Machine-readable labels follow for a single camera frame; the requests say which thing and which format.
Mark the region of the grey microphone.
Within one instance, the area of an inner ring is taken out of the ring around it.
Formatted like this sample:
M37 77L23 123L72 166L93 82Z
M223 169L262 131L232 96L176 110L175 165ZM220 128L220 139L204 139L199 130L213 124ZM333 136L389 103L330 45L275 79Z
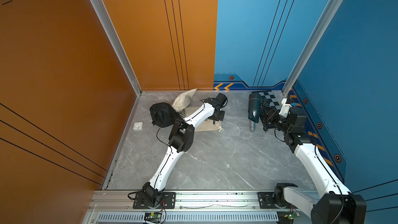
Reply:
M256 128L256 123L253 121L249 121L249 130L250 132L255 132L255 128Z

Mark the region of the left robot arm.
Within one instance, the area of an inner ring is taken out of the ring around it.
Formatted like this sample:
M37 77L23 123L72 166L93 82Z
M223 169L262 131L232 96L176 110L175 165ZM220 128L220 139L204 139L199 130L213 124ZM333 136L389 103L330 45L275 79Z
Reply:
M171 203L166 204L162 199L166 183L179 158L187 152L193 144L195 129L205 120L222 121L228 98L220 93L216 97L210 97L202 102L202 106L185 118L174 118L174 124L169 135L167 152L154 176L146 182L142 190L133 192L127 197L134 202L134 209L162 209L173 208Z

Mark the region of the beige printed drawstring pouch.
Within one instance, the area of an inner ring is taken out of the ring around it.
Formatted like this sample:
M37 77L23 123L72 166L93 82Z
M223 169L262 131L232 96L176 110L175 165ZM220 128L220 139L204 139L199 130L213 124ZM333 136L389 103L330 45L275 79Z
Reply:
M181 113L185 118L192 115L196 112L199 107L187 107ZM222 131L221 121L213 121L206 119L199 126L195 127L195 132L204 132L204 131Z

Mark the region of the left green circuit board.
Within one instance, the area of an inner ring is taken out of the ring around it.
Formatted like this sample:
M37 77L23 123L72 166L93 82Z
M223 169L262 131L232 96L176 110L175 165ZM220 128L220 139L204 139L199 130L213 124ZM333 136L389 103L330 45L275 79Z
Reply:
M162 212L145 212L144 224L160 224L162 222Z

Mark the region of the black hair dryer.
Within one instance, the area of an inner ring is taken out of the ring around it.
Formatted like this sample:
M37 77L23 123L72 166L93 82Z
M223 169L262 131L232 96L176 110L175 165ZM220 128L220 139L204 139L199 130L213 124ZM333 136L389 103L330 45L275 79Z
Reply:
M248 119L254 123L259 122L261 113L262 95L258 92L251 93L248 100Z

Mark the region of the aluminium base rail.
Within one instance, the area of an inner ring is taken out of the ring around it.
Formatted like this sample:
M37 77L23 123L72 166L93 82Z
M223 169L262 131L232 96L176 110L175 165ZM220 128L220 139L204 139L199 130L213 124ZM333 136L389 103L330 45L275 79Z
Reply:
M315 190L303 190L318 199ZM167 190L173 208L134 209L127 190L96 191L84 224L144 224L145 212L162 212L161 224L276 224L277 212L299 212L294 224L310 224L298 208L278 207L272 190Z

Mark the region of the white earbuds case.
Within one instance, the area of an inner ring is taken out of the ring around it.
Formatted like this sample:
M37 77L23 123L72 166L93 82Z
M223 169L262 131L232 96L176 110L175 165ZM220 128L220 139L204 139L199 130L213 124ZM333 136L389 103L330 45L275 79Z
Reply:
M134 131L141 131L143 129L143 122L135 122L133 123L133 130Z

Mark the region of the black drawstring pouch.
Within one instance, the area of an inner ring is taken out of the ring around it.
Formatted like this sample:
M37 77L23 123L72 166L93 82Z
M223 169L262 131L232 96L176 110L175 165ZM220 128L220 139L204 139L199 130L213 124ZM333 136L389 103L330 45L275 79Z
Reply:
M156 103L150 107L152 124L161 128L173 125L176 120L182 121L179 114L169 103Z

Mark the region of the green circuit board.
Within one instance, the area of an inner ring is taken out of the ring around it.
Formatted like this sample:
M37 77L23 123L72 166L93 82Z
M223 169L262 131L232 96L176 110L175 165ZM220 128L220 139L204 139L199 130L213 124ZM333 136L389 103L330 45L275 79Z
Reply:
M301 215L299 212L287 213L277 212L278 221L277 224L294 224L294 220L299 218Z
M145 212L144 224L160 224L162 222L162 212Z

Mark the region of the right green circuit board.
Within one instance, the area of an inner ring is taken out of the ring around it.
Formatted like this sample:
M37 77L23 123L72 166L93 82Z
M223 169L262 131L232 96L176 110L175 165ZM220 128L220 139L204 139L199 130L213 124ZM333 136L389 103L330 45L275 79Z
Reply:
M299 218L301 215L299 212L287 213L277 212L278 221L277 224L294 224L294 220Z

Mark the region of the folded checkered chess board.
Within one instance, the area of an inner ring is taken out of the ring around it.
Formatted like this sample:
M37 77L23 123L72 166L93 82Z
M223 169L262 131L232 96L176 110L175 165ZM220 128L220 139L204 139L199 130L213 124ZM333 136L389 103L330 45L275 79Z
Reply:
M269 105L272 107L280 107L282 105L283 95L280 91L263 91L260 92L260 95L263 99L266 99L268 102L270 102Z

